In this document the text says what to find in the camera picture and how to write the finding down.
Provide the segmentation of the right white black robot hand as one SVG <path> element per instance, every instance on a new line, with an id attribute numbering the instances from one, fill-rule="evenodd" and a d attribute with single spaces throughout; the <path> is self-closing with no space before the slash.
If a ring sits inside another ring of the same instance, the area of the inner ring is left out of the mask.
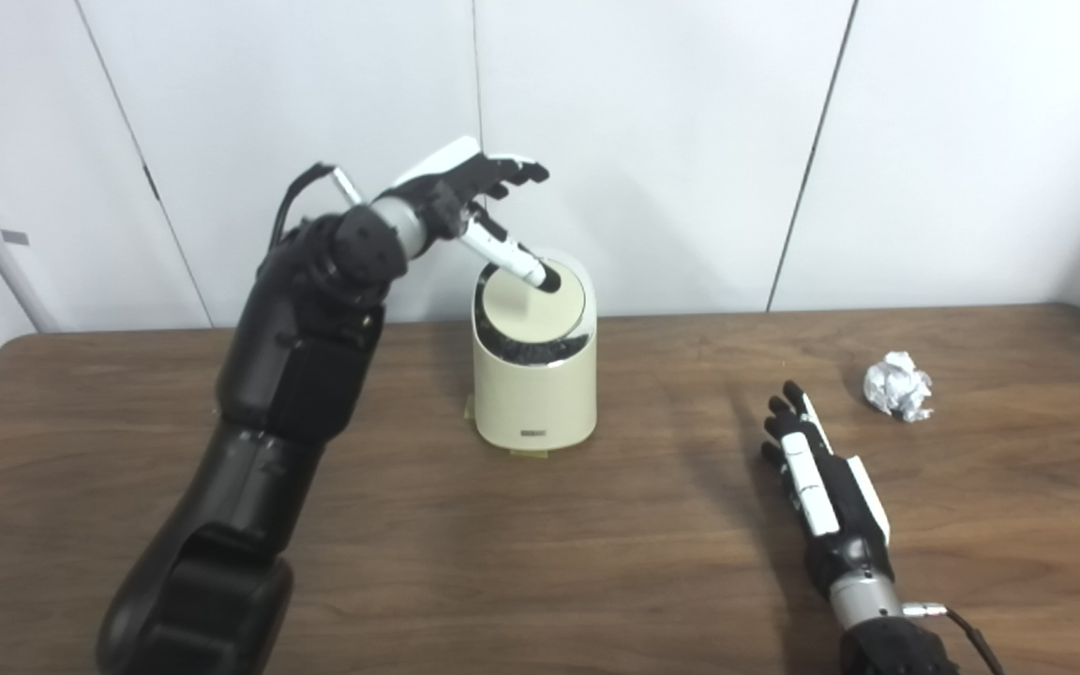
<path id="1" fill-rule="evenodd" d="M 834 453 L 813 401 L 797 382 L 785 381 L 768 409 L 761 455 L 801 526 L 811 584 L 828 595 L 849 573 L 895 581 L 888 518 L 861 459 Z"/>

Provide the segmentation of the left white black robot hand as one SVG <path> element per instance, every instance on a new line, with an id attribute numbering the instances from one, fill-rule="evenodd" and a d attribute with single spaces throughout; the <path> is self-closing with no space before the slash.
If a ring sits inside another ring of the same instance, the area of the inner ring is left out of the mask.
<path id="1" fill-rule="evenodd" d="M 510 187 L 544 183 L 549 171 L 532 158 L 485 154 L 480 141 L 461 137 L 426 157 L 372 202 L 395 232 L 408 261 L 437 242 L 459 242 L 526 285 L 556 293 L 562 276 L 532 249 L 494 221 L 481 197 L 502 200 Z"/>

